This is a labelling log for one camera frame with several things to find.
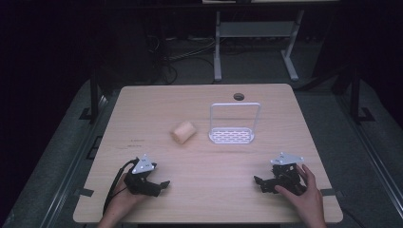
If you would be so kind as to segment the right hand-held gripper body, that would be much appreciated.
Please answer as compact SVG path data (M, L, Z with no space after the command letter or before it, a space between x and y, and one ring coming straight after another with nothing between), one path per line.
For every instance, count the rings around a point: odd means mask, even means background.
M297 164L303 161L302 157L280 152L275 159L270 160L275 177L272 185L282 186L297 196L302 195L306 191L306 187L300 183L301 178L297 171Z

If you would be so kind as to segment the white perforated rack with handle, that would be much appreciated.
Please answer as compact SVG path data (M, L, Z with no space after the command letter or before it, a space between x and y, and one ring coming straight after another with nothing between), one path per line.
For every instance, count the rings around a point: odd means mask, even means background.
M249 144L261 111L260 103L215 103L210 106L209 139L215 144Z

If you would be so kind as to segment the black metal post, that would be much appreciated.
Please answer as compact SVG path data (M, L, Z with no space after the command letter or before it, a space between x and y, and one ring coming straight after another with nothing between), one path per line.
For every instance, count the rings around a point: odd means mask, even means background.
M99 87L98 87L98 73L96 70L91 72L89 78L90 90L90 107L83 109L80 120L87 120L90 124L94 124L99 115Z
M350 116L356 124L362 122L374 122L374 116L367 107L359 106L360 98L360 76L357 68L354 67L351 76L351 92L350 92Z

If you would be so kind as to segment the white metal stand frame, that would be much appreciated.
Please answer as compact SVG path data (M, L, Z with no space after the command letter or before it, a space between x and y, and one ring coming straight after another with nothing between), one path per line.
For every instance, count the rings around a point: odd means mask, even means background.
M281 57L288 75L293 82L298 80L298 75L291 59L304 10L297 12L294 21L271 22L225 22L221 20L221 13L216 12L215 25L215 49L213 52L214 80L220 82L221 73L221 40L223 38L288 38L288 46L283 49Z

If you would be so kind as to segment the person's right hand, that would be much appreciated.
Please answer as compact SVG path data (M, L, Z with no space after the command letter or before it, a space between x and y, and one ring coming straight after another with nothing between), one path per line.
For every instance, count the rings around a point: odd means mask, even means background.
M279 185L275 186L275 189L295 206L297 214L305 225L308 222L326 223L323 197L317 189L315 175L305 164L298 166L297 171L306 185L306 191L302 195L297 196Z

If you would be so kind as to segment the tan cylindrical bread roll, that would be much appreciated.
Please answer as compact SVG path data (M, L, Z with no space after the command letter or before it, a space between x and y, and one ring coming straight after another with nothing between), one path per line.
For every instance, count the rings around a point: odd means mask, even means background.
M196 127L189 121L180 123L175 127L170 135L172 139L179 144L184 144L190 137L197 132Z

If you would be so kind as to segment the person's left hand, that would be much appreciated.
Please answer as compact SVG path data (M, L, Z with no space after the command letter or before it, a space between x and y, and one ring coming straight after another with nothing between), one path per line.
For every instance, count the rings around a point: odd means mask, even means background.
M125 184L125 176L126 174L122 175L113 191L112 200L104 213L105 218L119 221L129 214L141 201L146 199L145 195L133 195L130 193Z

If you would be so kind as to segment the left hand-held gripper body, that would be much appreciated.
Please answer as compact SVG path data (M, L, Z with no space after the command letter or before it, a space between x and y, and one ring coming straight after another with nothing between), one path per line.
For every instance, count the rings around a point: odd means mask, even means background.
M151 160L143 155L134 161L134 166L129 169L125 176L125 184L131 194L149 196L151 189L161 189L160 185L147 180L148 175L155 169Z

